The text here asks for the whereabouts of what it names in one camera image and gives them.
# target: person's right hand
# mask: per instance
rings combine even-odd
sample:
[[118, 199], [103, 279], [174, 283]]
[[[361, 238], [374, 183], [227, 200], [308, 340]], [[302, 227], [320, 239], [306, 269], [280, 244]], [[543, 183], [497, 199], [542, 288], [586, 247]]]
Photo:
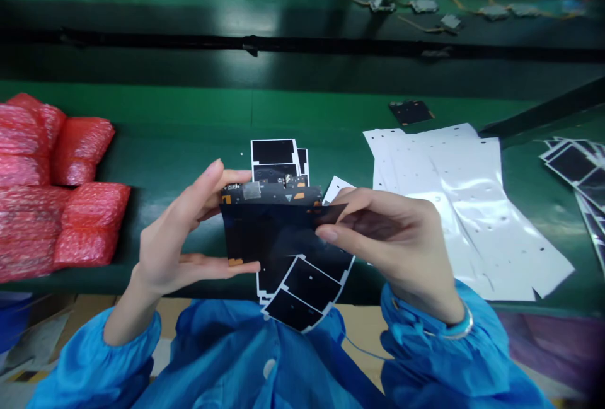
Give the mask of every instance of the person's right hand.
[[344, 188], [331, 204], [347, 206], [335, 225], [317, 228], [319, 237], [372, 263], [400, 299], [448, 325], [462, 322], [464, 305], [433, 203]]

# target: green workbench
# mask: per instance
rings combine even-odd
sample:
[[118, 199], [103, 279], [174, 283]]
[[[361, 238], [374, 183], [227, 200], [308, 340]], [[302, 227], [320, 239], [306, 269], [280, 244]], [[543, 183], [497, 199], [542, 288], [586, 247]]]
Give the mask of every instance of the green workbench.
[[[138, 259], [139, 234], [214, 159], [227, 167], [250, 167], [250, 139], [295, 138], [309, 148], [311, 179], [326, 188], [333, 175], [371, 187], [372, 154], [363, 130], [396, 127], [387, 108], [392, 95], [308, 93], [261, 89], [134, 86], [118, 84], [0, 81], [0, 98], [24, 91], [61, 107], [68, 115], [111, 120], [116, 136], [97, 179], [133, 187], [113, 263], [72, 268], [48, 277], [0, 285], [0, 290], [121, 294]], [[509, 117], [535, 102], [481, 98], [431, 98], [435, 119], [409, 132], [469, 121], [475, 128]], [[602, 139], [601, 113], [571, 118], [543, 129], [553, 134]], [[513, 203], [573, 263], [576, 271], [545, 300], [501, 302], [499, 309], [559, 316], [602, 316], [602, 271], [569, 187], [543, 167], [545, 145], [516, 138], [503, 150], [504, 185]], [[530, 189], [540, 186], [540, 190]], [[185, 251], [225, 254], [222, 221], [205, 222], [188, 238]], [[382, 277], [356, 262], [340, 302], [377, 304]], [[203, 281], [175, 296], [254, 299], [255, 278]]]

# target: wrist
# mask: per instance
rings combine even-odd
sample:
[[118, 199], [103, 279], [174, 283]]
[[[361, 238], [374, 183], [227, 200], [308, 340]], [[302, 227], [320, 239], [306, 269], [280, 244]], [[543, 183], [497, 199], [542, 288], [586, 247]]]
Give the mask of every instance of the wrist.
[[154, 290], [141, 278], [141, 272], [139, 269], [139, 265], [137, 264], [132, 269], [132, 274], [130, 275], [130, 282], [128, 283], [128, 288], [126, 288], [126, 293], [133, 293], [136, 298], [143, 304], [153, 305], [157, 303], [163, 296]]
[[412, 305], [448, 326], [460, 324], [466, 315], [466, 309], [456, 289], [443, 294], [413, 294], [396, 285], [391, 285], [398, 299]]

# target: stack of white sheets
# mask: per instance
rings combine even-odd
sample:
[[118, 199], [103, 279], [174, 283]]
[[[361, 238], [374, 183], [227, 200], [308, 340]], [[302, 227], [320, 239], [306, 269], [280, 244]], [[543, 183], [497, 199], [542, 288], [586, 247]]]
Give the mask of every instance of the stack of white sheets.
[[546, 297], [573, 272], [507, 198], [497, 138], [479, 138], [470, 124], [364, 136], [374, 155], [373, 188], [437, 207], [454, 275], [481, 297], [535, 301], [536, 293]]

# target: orange cable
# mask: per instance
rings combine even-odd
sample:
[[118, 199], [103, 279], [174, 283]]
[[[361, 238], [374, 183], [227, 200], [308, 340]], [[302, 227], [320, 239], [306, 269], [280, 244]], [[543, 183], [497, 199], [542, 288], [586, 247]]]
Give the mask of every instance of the orange cable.
[[412, 20], [408, 20], [407, 18], [398, 15], [397, 18], [399, 18], [402, 21], [405, 21], [406, 23], [408, 23], [409, 25], [413, 26], [416, 29], [419, 29], [420, 31], [424, 31], [424, 32], [429, 32], [429, 33], [436, 33], [436, 32], [443, 32], [445, 31], [445, 29], [443, 28], [423, 28], [422, 26], [414, 23]]

